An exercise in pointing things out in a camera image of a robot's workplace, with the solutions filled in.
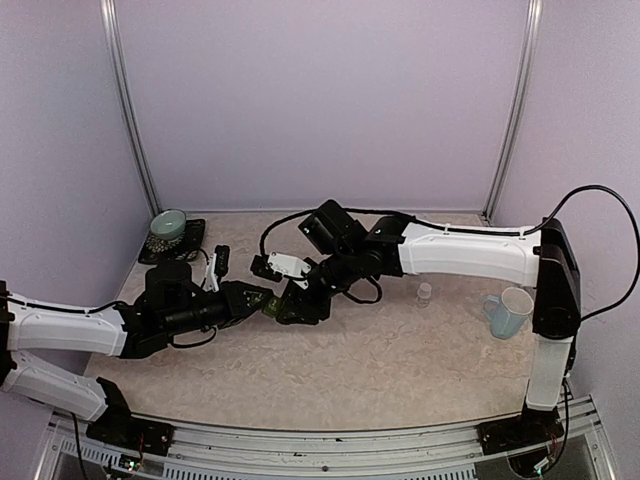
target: purple wall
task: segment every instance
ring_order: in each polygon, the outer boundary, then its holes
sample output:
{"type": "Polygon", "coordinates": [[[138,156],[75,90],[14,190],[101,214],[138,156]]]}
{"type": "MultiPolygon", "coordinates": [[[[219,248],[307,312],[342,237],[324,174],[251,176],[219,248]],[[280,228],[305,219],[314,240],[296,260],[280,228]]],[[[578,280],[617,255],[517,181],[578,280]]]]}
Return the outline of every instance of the purple wall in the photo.
{"type": "MultiPolygon", "coordinates": [[[[0,85],[0,278],[32,298],[113,299],[148,213],[99,2],[0,3],[0,85]]],[[[82,356],[54,358],[83,368],[82,356]]],[[[49,415],[0,394],[2,478],[28,478],[49,415]]]]}
{"type": "Polygon", "coordinates": [[[163,204],[481,210],[527,4],[119,2],[163,204]]]}
{"type": "MultiPolygon", "coordinates": [[[[618,190],[640,216],[640,4],[545,2],[524,118],[497,224],[534,223],[585,183],[618,190]]],[[[585,312],[617,300],[636,254],[622,209],[587,193],[560,214],[582,271],[585,312]]],[[[640,470],[640,294],[580,331],[573,375],[591,393],[623,478],[640,470]]]]}

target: small glass bottle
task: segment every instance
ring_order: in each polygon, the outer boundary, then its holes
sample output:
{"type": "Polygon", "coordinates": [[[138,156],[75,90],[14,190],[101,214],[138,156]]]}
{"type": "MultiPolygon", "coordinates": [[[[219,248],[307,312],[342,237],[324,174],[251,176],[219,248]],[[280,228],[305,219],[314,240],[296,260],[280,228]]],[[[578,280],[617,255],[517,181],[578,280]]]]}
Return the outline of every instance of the small glass bottle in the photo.
{"type": "Polygon", "coordinates": [[[423,282],[420,284],[420,286],[418,287],[418,292],[416,294],[416,304],[420,308],[424,308],[429,305],[429,302],[431,302],[432,290],[433,289],[430,283],[423,282]]]}

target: bowl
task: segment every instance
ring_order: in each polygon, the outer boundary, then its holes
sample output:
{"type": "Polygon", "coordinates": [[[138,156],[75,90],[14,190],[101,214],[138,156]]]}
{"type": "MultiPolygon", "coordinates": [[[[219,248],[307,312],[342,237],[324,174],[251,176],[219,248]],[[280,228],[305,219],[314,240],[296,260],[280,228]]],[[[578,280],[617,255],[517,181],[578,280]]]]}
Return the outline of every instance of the bowl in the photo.
{"type": "Polygon", "coordinates": [[[151,220],[149,229],[161,240],[171,241],[184,232],[187,214],[182,210],[166,210],[151,220]]]}

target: mug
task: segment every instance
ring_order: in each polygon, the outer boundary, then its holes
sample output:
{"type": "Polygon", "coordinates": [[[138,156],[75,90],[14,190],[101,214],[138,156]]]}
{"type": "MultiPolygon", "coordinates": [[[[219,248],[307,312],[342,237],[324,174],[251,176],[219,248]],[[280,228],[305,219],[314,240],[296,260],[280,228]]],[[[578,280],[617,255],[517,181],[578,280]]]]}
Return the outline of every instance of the mug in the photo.
{"type": "Polygon", "coordinates": [[[513,337],[533,312],[533,299],[521,288],[506,288],[500,297],[488,295],[482,311],[491,324],[491,334],[501,340],[513,337]],[[487,309],[489,304],[494,308],[487,309]]]}

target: table surface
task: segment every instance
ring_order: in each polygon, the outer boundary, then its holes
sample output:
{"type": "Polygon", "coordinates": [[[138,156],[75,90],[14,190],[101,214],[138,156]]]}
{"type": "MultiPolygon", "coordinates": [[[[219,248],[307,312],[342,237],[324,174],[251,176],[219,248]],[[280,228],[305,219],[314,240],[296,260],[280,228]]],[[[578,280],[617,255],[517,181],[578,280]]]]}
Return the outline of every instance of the table surface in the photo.
{"type": "MultiPolygon", "coordinates": [[[[203,214],[204,246],[231,247],[229,280],[273,288],[249,265],[264,228],[278,213],[203,214]]],[[[436,222],[480,225],[475,215],[429,214],[436,222]]],[[[375,218],[360,217],[369,228],[375,218]]],[[[319,255],[296,221],[278,227],[267,251],[319,255]]],[[[204,261],[193,264],[202,278],[204,261]]],[[[121,292],[132,302],[149,267],[135,265],[121,292]]],[[[196,421],[285,430],[368,430],[426,426],[518,411],[529,377],[534,339],[528,322],[509,341],[495,339],[481,312],[484,295],[509,284],[489,279],[429,274],[383,278],[384,299],[356,305],[339,296],[331,318],[317,326],[283,326],[261,313],[222,330],[211,344],[168,348],[143,360],[93,355],[89,376],[118,384],[135,412],[196,421]],[[433,286],[420,307],[421,282],[433,286]]],[[[360,282],[352,293],[373,295],[360,282]]],[[[189,343],[201,333],[177,340],[189,343]]]]}

